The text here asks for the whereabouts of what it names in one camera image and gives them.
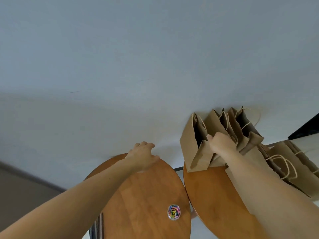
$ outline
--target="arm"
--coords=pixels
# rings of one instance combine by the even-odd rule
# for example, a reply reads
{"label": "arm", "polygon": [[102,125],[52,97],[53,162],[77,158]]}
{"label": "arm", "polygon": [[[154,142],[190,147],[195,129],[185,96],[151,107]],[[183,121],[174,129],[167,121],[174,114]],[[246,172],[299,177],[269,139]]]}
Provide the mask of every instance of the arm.
{"label": "arm", "polygon": [[207,138],[211,149],[228,164],[270,238],[318,237],[319,208],[304,194],[245,160],[228,136],[218,132]]}
{"label": "arm", "polygon": [[137,143],[125,159],[44,203],[0,233],[6,239],[81,239],[118,187],[151,167],[152,143]]}

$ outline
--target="wooden tabletop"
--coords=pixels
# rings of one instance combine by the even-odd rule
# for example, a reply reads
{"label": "wooden tabletop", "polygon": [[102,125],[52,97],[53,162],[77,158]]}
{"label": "wooden tabletop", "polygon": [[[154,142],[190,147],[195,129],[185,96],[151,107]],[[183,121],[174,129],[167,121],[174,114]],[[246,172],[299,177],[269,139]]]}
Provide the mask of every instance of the wooden tabletop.
{"label": "wooden tabletop", "polygon": [[[91,177],[127,154],[102,163]],[[167,210],[172,204],[181,209],[181,217],[172,221]],[[190,238],[190,206],[178,174],[163,160],[144,173],[130,176],[103,209],[105,239]]]}
{"label": "wooden tabletop", "polygon": [[246,209],[226,167],[212,167],[188,173],[184,165],[184,183],[189,200],[206,227],[219,239],[266,239],[266,233]]}

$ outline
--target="hand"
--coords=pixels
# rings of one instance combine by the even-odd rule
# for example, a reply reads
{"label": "hand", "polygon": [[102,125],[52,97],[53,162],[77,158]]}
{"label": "hand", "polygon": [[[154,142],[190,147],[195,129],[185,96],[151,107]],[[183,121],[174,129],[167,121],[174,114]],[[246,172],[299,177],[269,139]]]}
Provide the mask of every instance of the hand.
{"label": "hand", "polygon": [[125,159],[133,163],[133,165],[137,167],[138,171],[143,172],[149,169],[160,159],[159,156],[152,155],[151,150],[154,147],[155,145],[153,143],[137,143],[134,145],[134,148],[129,151]]}
{"label": "hand", "polygon": [[236,144],[229,136],[221,132],[217,132],[214,137],[212,135],[207,135],[207,139],[211,150],[220,156],[225,152],[236,152]]}

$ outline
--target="wood grain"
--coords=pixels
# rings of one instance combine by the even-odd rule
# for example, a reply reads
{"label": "wood grain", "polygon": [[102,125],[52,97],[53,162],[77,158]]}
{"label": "wood grain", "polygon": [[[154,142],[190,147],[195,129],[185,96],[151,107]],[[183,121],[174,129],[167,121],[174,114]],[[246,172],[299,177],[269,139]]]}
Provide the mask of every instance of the wood grain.
{"label": "wood grain", "polygon": [[212,167],[188,173],[184,183],[198,217],[219,239],[268,238],[251,215],[228,178],[226,167]]}
{"label": "wood grain", "polygon": [[[98,166],[91,177],[126,154],[113,157]],[[172,221],[167,209],[181,208],[181,217]],[[144,173],[130,176],[114,193],[104,215],[104,238],[190,238],[190,206],[184,185],[177,173],[163,160]]]}

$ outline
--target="round wooden table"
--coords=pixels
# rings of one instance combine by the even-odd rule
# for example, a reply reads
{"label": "round wooden table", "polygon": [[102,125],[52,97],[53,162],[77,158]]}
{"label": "round wooden table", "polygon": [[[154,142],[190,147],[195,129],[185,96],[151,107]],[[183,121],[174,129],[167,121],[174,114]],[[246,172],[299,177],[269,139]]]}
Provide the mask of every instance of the round wooden table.
{"label": "round wooden table", "polygon": [[198,217],[219,239],[268,238],[246,209],[225,169],[212,167],[188,173],[184,165],[186,191]]}
{"label": "round wooden table", "polygon": [[[105,161],[87,178],[126,155]],[[167,215],[172,204],[181,209],[181,217],[176,221]],[[178,174],[163,160],[124,181],[102,212],[105,239],[190,238],[190,206],[186,190]]]}

